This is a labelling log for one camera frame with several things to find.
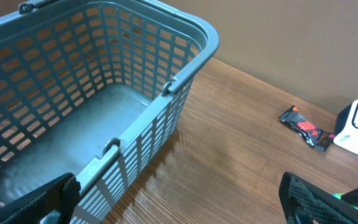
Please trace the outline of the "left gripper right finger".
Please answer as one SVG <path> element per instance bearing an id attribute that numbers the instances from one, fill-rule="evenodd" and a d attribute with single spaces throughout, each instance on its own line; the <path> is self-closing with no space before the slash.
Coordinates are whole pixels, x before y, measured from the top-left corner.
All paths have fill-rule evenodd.
<path id="1" fill-rule="evenodd" d="M 291 172 L 283 174 L 279 199 L 287 223 L 358 223 L 358 206 Z"/>

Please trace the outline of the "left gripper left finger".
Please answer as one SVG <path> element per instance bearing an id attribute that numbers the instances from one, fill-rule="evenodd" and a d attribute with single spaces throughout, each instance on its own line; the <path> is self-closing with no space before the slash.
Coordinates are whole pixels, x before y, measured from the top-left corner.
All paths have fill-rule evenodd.
<path id="1" fill-rule="evenodd" d="M 0 208 L 0 223 L 70 223 L 81 185 L 66 173 Z"/>

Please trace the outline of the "black hex wrench packet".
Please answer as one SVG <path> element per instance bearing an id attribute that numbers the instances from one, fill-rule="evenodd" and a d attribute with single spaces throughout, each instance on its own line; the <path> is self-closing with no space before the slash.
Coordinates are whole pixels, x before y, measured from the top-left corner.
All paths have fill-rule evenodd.
<path id="1" fill-rule="evenodd" d="M 327 151 L 335 138 L 334 133 L 323 131 L 306 119 L 299 109 L 293 105 L 287 109 L 279 120 L 286 127 L 298 133 L 309 147 L 319 151 Z"/>

